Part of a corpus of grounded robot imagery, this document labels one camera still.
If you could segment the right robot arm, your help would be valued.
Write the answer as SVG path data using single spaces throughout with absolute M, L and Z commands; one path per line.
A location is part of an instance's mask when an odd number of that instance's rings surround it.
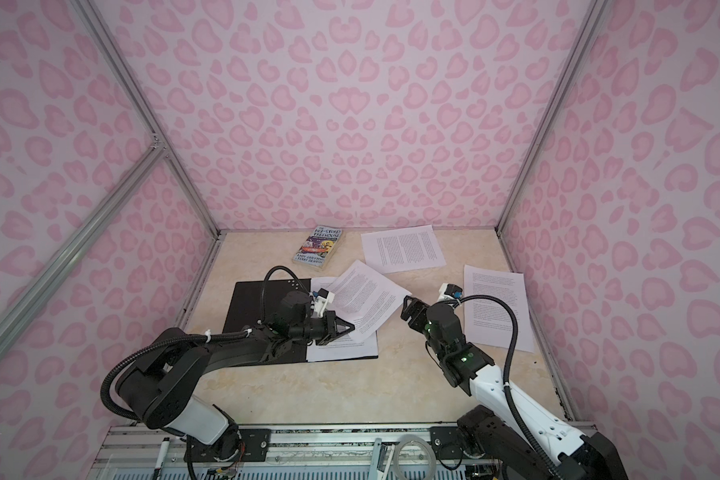
M 408 296 L 401 311 L 402 320 L 424 336 L 425 347 L 448 384 L 478 403 L 457 421 L 463 452 L 497 459 L 525 479 L 626 478 L 612 441 L 564 422 L 511 381 L 519 324 L 505 301 L 491 295 L 485 298 L 501 307 L 510 320 L 503 365 L 467 341 L 455 310 L 480 298 L 459 294 L 428 305 Z

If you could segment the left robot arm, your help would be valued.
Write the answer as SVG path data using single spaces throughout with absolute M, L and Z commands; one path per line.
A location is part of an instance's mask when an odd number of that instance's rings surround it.
M 330 309 L 331 292 L 292 291 L 276 311 L 232 333 L 189 334 L 178 327 L 118 362 L 104 377 L 102 404 L 112 413 L 185 440 L 188 462 L 197 452 L 217 461 L 239 461 L 238 424 L 195 394 L 215 370 L 264 365 L 295 346 L 326 346 L 352 333 L 354 324 Z

